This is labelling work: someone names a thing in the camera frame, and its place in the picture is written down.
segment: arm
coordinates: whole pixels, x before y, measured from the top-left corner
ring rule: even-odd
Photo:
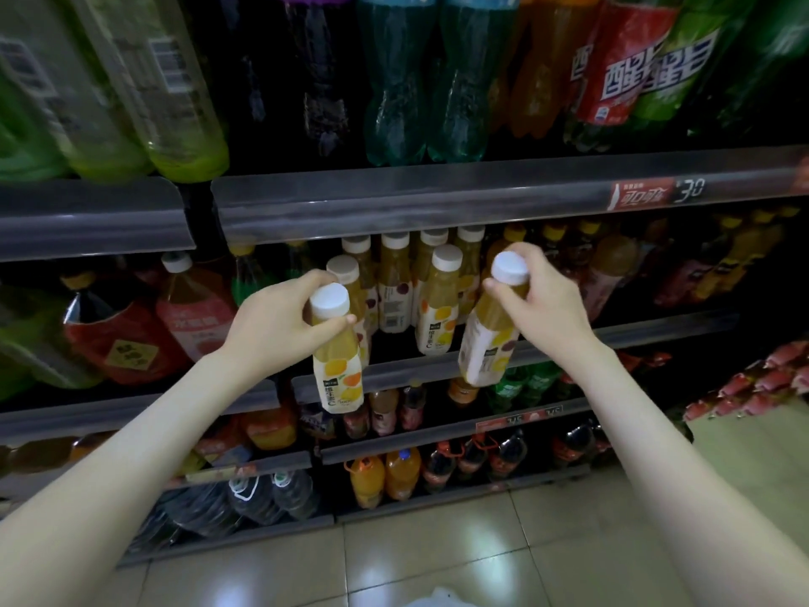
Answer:
[[[100,448],[0,524],[0,604],[85,604],[115,568],[172,474],[211,423],[261,379],[354,322],[315,327],[303,307],[334,281],[312,271],[250,296],[228,339]]]
[[[534,245],[522,255],[531,291],[521,300],[487,279],[533,345],[584,390],[695,601],[705,605],[802,605],[809,559],[719,477],[593,334],[579,289]]]

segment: tile floor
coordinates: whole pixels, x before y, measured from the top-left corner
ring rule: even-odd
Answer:
[[[809,552],[809,406],[692,430],[723,477]],[[121,569],[93,605],[402,607],[437,585],[480,607],[692,604],[614,468]]]

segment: orange juice jug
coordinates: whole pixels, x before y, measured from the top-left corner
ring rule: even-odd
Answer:
[[[437,230],[422,230],[418,236],[418,249],[416,251],[416,261],[410,269],[410,276],[413,278],[413,302],[410,311],[410,325],[414,328],[418,326],[419,306],[421,305],[421,290],[424,287],[427,277],[430,275],[430,264],[433,259],[433,250],[447,242],[450,230],[439,228]]]
[[[337,277],[338,283],[349,291],[350,310],[357,318],[354,333],[359,343],[359,358],[362,368],[366,368],[370,360],[370,337],[365,321],[365,295],[359,283],[359,264],[351,255],[335,255],[326,263],[326,270]]]
[[[311,323],[320,324],[332,317],[348,314],[351,308],[348,290],[329,283],[309,297]],[[354,329],[349,326],[312,356],[320,405],[332,414],[351,413],[362,405],[362,360]]]
[[[376,289],[379,291],[379,328],[389,334],[404,332],[410,326],[413,288],[408,245],[408,232],[382,234]]]
[[[421,292],[416,346],[424,355],[448,352],[458,321],[458,272],[463,253],[455,245],[436,247]]]
[[[492,277],[510,285],[521,298],[528,294],[528,266],[514,252],[499,253],[492,264]],[[463,379],[471,386],[496,384],[506,372],[520,331],[492,296],[480,296],[472,309],[458,355]]]
[[[492,262],[494,262],[494,256],[499,254],[501,251],[505,251],[508,246],[512,243],[520,243],[525,238],[525,226],[521,223],[510,223],[506,226],[506,229],[503,230],[503,236],[501,239],[497,239],[492,243],[492,246],[489,247],[489,251],[486,252],[486,270],[489,271],[492,269]]]
[[[393,500],[407,500],[413,495],[421,472],[418,449],[390,451],[385,457],[385,492]]]
[[[466,324],[480,287],[480,243],[486,226],[459,226],[455,244],[463,253],[458,273],[458,323]]]
[[[734,254],[737,244],[739,252],[735,254],[739,258],[739,264],[733,270],[722,276],[716,285],[716,291],[724,294],[731,291],[747,274],[757,261],[761,260],[775,246],[772,244],[772,235],[768,234],[769,224],[773,222],[775,213],[756,209],[750,215],[750,224],[739,229],[733,237],[733,248],[728,257]]]
[[[638,262],[638,241],[628,235],[628,228],[634,223],[627,223],[622,231],[605,236],[595,248],[590,268],[581,284],[581,297],[590,321],[601,314],[612,292]]]
[[[376,266],[370,255],[370,236],[346,236],[343,252],[359,264],[359,286],[365,294],[365,329],[368,336],[379,330],[379,294],[376,291]]]
[[[349,467],[343,463],[351,473],[351,487],[357,504],[363,509],[375,509],[382,501],[385,488],[385,464],[378,456],[356,459]]]

